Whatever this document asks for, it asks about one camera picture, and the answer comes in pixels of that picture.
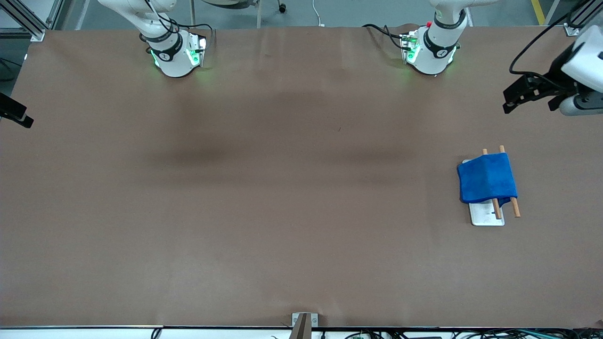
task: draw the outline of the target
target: floor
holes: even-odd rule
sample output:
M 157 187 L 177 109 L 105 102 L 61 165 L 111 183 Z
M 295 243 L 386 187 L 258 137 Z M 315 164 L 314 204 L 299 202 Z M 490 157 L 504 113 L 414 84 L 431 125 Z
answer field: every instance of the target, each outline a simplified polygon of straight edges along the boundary
M 287 11 L 279 13 L 276 0 L 263 0 L 263 27 L 312 26 L 318 19 L 312 9 L 312 0 L 285 0 Z M 501 0 L 486 7 L 471 9 L 475 26 L 538 25 L 532 1 Z M 544 10 L 552 0 L 541 0 Z M 573 0 L 562 0 L 562 3 Z M 399 26 L 408 22 L 423 24 L 433 20 L 434 9 L 427 0 L 315 0 L 321 22 L 326 27 L 359 27 L 363 24 Z M 208 23 L 218 30 L 255 29 L 256 9 L 251 6 L 242 10 L 218 8 L 195 0 L 197 23 Z M 72 0 L 66 8 L 60 25 L 64 30 L 132 30 L 134 26 L 123 17 L 103 7 L 97 0 Z M 188 0 L 180 0 L 169 16 L 182 24 L 191 22 Z M 21 63 L 27 53 L 29 41 L 2 39 L 0 57 Z M 12 72 L 18 68 L 11 67 Z M 0 69 L 0 77 L 7 70 Z M 10 94 L 14 82 L 0 82 L 0 92 Z

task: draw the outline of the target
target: wooden dowel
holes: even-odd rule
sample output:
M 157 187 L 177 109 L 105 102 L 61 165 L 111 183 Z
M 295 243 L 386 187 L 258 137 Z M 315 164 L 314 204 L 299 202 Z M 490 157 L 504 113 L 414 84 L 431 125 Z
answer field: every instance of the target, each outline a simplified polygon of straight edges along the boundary
M 498 149 L 501 153 L 505 152 L 505 147 L 503 145 L 500 145 Z M 519 212 L 519 204 L 517 203 L 517 198 L 511 198 L 511 203 L 513 204 L 513 213 L 515 214 L 515 217 L 520 218 L 522 214 Z
M 483 155 L 488 154 L 488 149 L 484 148 L 482 150 L 482 154 Z M 502 214 L 500 214 L 500 205 L 498 204 L 497 198 L 492 199 L 492 206 L 494 206 L 494 214 L 496 215 L 496 218 L 499 220 L 502 219 Z
M 517 198 L 511 198 L 511 203 L 513 204 L 513 213 L 515 213 L 515 217 L 520 218 L 522 214 L 519 213 L 519 204 L 517 203 Z

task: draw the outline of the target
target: brown paper surface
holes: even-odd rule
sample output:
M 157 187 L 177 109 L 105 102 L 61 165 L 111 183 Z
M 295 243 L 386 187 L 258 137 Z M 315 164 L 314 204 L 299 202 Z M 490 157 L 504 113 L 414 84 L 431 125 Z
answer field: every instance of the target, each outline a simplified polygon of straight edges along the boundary
M 469 28 L 437 77 L 364 28 L 219 31 L 180 79 L 137 31 L 47 32 L 32 129 L 0 124 L 0 322 L 596 326 L 603 116 L 501 108 L 540 29 Z M 456 166 L 499 145 L 522 218 L 475 227 Z

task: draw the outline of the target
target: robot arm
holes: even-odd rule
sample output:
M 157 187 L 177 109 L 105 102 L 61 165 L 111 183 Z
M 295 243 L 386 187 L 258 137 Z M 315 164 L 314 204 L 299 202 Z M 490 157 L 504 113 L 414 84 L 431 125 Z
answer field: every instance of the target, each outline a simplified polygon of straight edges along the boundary
M 189 33 L 174 25 L 166 12 L 176 0 L 98 0 L 142 33 L 151 47 L 155 65 L 169 77 L 183 77 L 201 66 L 206 47 L 205 37 Z
M 429 0 L 435 7 L 434 23 L 410 32 L 403 53 L 407 63 L 419 72 L 438 74 L 452 62 L 456 44 L 468 23 L 465 8 L 484 6 L 499 0 Z
M 429 0 L 435 8 L 435 17 L 438 21 L 454 25 L 461 17 L 461 12 L 467 7 L 486 6 L 498 0 Z
M 167 33 L 160 18 L 154 14 L 172 11 L 176 6 L 175 0 L 98 0 L 101 5 L 108 7 L 130 21 L 145 37 L 157 38 Z
M 551 111 L 563 115 L 603 114 L 603 11 L 581 29 L 576 41 L 551 64 L 544 76 L 523 74 L 504 90 L 505 113 L 545 97 Z

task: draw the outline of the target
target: folded blue cloth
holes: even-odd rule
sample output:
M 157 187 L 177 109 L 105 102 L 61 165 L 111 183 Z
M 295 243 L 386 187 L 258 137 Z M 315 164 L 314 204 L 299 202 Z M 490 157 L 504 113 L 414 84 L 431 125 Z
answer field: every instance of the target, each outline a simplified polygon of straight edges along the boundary
M 461 201 L 480 203 L 498 198 L 499 205 L 517 198 L 517 188 L 506 153 L 486 154 L 458 165 Z

